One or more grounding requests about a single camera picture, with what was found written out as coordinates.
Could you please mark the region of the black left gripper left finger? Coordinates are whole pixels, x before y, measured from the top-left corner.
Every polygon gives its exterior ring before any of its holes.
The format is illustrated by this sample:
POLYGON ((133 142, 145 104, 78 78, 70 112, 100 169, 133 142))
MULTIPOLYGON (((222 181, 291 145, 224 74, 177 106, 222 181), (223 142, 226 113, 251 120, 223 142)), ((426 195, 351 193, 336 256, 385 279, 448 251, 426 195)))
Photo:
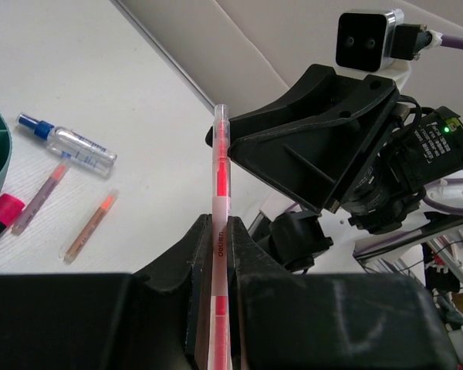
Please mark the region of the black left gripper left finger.
POLYGON ((0 274, 0 369, 205 369, 211 217, 135 273, 0 274))

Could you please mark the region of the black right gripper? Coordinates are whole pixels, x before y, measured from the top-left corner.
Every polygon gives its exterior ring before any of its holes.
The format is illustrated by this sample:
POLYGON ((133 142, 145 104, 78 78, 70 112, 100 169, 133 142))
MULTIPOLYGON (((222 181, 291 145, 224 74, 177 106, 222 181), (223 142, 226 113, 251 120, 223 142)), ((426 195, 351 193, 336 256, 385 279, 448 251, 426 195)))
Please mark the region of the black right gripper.
POLYGON ((389 115, 398 96, 395 81, 368 75, 334 109, 240 138, 229 155, 310 210, 342 204, 350 226, 389 233, 419 209, 428 184, 463 170, 460 116, 446 106, 424 107, 415 125, 390 135, 389 115))

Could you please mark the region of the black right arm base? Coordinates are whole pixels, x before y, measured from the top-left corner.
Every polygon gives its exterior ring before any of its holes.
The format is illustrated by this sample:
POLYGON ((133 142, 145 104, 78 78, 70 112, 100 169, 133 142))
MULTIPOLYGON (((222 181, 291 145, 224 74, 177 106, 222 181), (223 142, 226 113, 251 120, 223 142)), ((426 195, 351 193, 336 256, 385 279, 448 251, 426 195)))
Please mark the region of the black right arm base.
POLYGON ((274 220, 259 214, 248 232, 258 246, 292 273, 306 274, 315 259, 333 246, 318 216, 310 210, 288 211, 274 220))

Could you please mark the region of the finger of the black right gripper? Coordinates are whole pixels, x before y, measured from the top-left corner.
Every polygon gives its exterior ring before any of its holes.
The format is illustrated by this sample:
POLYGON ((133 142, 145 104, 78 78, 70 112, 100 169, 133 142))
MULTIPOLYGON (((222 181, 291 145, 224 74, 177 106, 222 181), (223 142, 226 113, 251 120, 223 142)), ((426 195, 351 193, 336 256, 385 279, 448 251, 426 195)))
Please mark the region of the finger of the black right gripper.
POLYGON ((362 83, 337 74, 334 68, 312 64, 297 82, 275 101, 232 117, 228 142, 267 130, 279 130, 296 121, 322 115, 341 104, 362 83))

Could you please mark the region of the red translucent pen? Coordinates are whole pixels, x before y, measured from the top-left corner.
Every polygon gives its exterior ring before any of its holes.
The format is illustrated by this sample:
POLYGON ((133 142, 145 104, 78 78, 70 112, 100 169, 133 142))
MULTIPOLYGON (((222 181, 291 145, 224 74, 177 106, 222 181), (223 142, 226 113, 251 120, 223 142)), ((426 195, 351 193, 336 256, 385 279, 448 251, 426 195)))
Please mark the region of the red translucent pen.
POLYGON ((218 104, 212 138, 212 273, 208 368, 232 366, 228 313, 227 227, 230 213, 230 122, 228 107, 218 104))

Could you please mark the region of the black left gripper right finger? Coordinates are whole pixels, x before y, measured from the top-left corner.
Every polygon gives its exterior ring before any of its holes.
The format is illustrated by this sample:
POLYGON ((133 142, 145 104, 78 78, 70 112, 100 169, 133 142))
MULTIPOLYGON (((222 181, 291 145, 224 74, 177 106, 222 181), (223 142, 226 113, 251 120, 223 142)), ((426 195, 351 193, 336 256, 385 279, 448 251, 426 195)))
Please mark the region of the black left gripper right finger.
POLYGON ((430 294, 402 274, 292 274, 228 221, 236 369, 455 369, 430 294))

